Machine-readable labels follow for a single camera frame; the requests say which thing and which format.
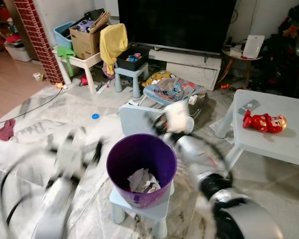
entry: purple trash bin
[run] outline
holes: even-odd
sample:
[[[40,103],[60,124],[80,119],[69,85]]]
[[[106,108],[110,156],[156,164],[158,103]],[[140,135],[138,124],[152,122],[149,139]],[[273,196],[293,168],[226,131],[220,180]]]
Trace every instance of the purple trash bin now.
[[[160,138],[140,133],[127,136],[111,149],[107,172],[120,195],[135,208],[153,206],[168,190],[177,169],[174,151]],[[161,189],[153,193],[131,193],[128,177],[135,171],[149,169]]]

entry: black tv screen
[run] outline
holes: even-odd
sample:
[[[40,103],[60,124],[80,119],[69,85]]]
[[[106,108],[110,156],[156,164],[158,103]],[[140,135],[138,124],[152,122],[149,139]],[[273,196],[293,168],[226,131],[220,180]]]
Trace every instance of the black tv screen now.
[[[118,0],[129,42],[219,54],[236,0]]]

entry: white tv cabinet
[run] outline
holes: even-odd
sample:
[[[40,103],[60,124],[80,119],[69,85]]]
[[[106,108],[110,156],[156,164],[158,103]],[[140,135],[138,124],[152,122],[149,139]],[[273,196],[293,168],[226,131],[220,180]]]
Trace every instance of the white tv cabinet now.
[[[220,72],[221,59],[217,56],[204,57],[195,52],[180,52],[171,49],[150,50],[149,58],[166,61],[166,70],[177,77],[193,82],[206,89],[214,90]]]

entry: wooden floor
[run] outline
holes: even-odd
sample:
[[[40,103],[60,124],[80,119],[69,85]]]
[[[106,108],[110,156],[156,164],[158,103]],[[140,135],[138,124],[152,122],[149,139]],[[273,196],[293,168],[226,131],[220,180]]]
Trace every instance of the wooden floor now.
[[[32,76],[36,72],[43,73],[43,67],[0,52],[0,118],[49,84],[36,81]]]

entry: yellow towel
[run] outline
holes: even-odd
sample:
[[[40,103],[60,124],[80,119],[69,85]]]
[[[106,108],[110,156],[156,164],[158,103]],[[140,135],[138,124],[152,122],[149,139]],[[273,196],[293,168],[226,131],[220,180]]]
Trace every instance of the yellow towel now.
[[[123,23],[110,25],[101,31],[100,54],[102,60],[107,64],[107,72],[114,74],[113,65],[116,58],[126,50],[128,46],[128,36]]]

